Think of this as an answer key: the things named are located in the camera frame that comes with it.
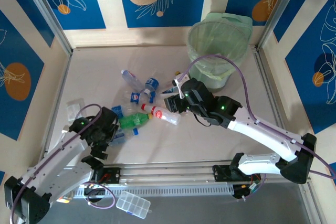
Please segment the metal corner post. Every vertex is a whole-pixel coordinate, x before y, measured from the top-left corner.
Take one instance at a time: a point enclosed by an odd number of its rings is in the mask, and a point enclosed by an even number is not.
[[[261,35],[260,41],[257,44],[257,51],[259,51],[265,44],[268,36],[273,32],[275,26],[277,25],[280,17],[282,16],[284,10],[286,9],[290,0],[278,0],[273,11],[271,12],[266,24],[265,30]]]
[[[53,10],[51,9],[47,0],[33,0],[39,11],[43,15],[47,24],[50,26],[52,32],[55,34],[56,38],[59,40],[63,50],[68,56],[72,55],[72,47],[67,37],[65,36],[63,29],[57,20]]]

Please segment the red bottle label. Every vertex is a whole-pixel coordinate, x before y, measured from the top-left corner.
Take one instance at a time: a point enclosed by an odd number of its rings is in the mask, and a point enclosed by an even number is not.
[[[162,117],[162,111],[161,110],[156,111],[155,117],[161,119],[161,117]]]

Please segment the small plastic organizer box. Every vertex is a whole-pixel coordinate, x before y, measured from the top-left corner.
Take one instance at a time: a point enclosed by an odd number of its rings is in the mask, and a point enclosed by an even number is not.
[[[141,219],[146,218],[150,205],[150,201],[127,191],[123,191],[117,201],[117,208]]]

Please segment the trash bin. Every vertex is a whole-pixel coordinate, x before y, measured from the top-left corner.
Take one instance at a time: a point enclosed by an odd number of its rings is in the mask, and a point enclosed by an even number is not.
[[[252,19],[233,14],[210,13],[196,23],[188,34],[188,55],[191,61],[200,56],[219,54],[240,66],[246,57],[252,34]],[[226,83],[235,68],[219,58],[198,61],[189,71],[192,78],[216,92]]]

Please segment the wire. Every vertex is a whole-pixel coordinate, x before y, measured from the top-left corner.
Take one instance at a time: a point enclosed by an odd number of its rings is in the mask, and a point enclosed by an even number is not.
[[[93,204],[93,203],[90,201],[90,193],[89,193],[89,194],[88,194],[88,198],[85,199],[85,200],[88,202],[88,204],[89,204],[90,206],[92,206],[92,207],[94,207],[94,208],[97,208],[97,209],[110,209],[110,208],[114,207],[114,205],[115,205],[115,203],[116,203],[116,197],[115,197],[115,195],[114,195],[114,193],[112,192],[111,189],[107,188],[106,186],[100,185],[100,184],[98,184],[98,183],[93,183],[93,182],[85,182],[85,183],[83,183],[83,185],[96,185],[96,186],[100,186],[100,187],[104,188],[104,189],[106,190],[106,192],[109,192],[109,193],[112,195],[113,203],[112,203],[111,205],[107,206],[107,207],[101,207],[101,206],[97,206],[97,205]]]
[[[191,67],[198,61],[202,60],[202,59],[205,59],[205,58],[211,58],[211,57],[216,57],[216,58],[221,58],[223,60],[226,60],[227,62],[229,62],[236,70],[237,72],[239,73],[241,79],[242,79],[242,82],[243,82],[243,86],[244,86],[244,93],[245,93],[245,100],[246,100],[246,105],[247,105],[247,110],[248,110],[248,113],[250,115],[250,117],[253,119],[253,121],[260,125],[261,127],[263,127],[265,130],[267,131],[270,131],[270,132],[273,132],[274,134],[276,135],[279,135],[283,138],[285,138],[286,140],[288,140],[291,144],[296,144],[297,146],[299,146],[300,148],[303,148],[304,150],[306,150],[307,152],[309,152],[311,155],[313,155],[314,157],[316,157],[319,161],[322,162],[323,165],[325,165],[325,167],[329,170],[329,172],[331,173],[331,176],[330,175],[327,175],[327,174],[324,174],[324,173],[321,173],[321,172],[316,172],[314,170],[311,170],[310,172],[313,173],[313,174],[317,174],[317,175],[320,175],[320,176],[323,176],[323,177],[326,177],[326,178],[330,178],[330,179],[336,179],[336,172],[335,170],[322,158],[320,157],[318,154],[316,154],[316,152],[312,151],[311,149],[307,148],[306,146],[302,145],[301,143],[295,141],[294,143],[292,142],[292,138],[287,136],[286,134],[283,134],[282,132],[264,124],[263,122],[259,122],[259,120],[257,120],[257,118],[255,117],[255,115],[252,113],[252,109],[251,109],[251,106],[250,106],[250,102],[249,102],[249,98],[248,98],[248,92],[247,92],[247,85],[246,85],[246,81],[245,81],[245,78],[244,78],[244,75],[242,73],[242,71],[239,69],[239,67],[230,59],[226,58],[225,56],[222,56],[222,55],[204,55],[204,56],[201,56],[199,58],[197,58],[196,60],[194,60],[193,62],[190,63],[190,65],[188,66],[187,70],[185,70],[182,75],[178,78],[178,81],[182,81],[183,77],[188,74],[189,70],[191,69]]]
[[[15,211],[15,208],[17,207],[17,204],[18,204],[18,201],[20,200],[21,198],[21,195],[23,194],[24,190],[27,188],[27,186],[29,185],[29,183],[35,179],[36,175],[62,150],[64,149],[68,144],[70,144],[73,140],[75,140],[80,134],[82,134],[88,127],[90,127],[91,125],[93,125],[97,120],[98,118],[101,116],[102,114],[102,108],[100,105],[98,104],[90,104],[90,105],[87,105],[85,107],[83,107],[76,115],[76,119],[78,117],[78,115],[83,111],[85,110],[86,108],[88,107],[91,107],[91,106],[97,106],[99,108],[99,112],[96,116],[96,118],[94,118],[92,121],[90,121],[88,123],[88,125],[86,125],[84,128],[82,128],[76,135],[74,135],[72,138],[70,138],[67,142],[65,142],[60,148],[58,148],[54,153],[52,153],[37,169],[36,171],[33,173],[33,175],[27,180],[26,183],[24,183],[20,189],[20,191],[18,192],[18,194],[16,195],[15,199],[14,199],[14,202],[13,202],[13,205],[12,205],[12,209],[11,209],[11,213],[10,213],[10,222],[11,224],[14,224],[14,211]]]
[[[204,123],[202,123],[199,119],[198,119],[198,117],[197,117],[197,115],[195,114],[195,113],[193,113],[194,114],[194,117],[195,117],[195,119],[196,119],[196,121],[198,122],[198,123],[200,123],[201,125],[203,125],[204,127],[210,127],[212,124],[209,124],[209,125],[205,125]]]
[[[252,195],[254,195],[258,190],[260,190],[260,189],[262,188],[262,186],[263,186],[264,183],[265,183],[265,180],[266,180],[266,174],[264,174],[264,177],[263,177],[262,181],[260,182],[260,186],[257,188],[257,190],[254,191],[254,193],[249,194],[249,195],[245,196],[245,197],[242,198],[242,199],[236,199],[236,200],[225,201],[224,204],[230,204],[230,203],[242,202],[242,201],[245,201],[246,199],[252,197]]]

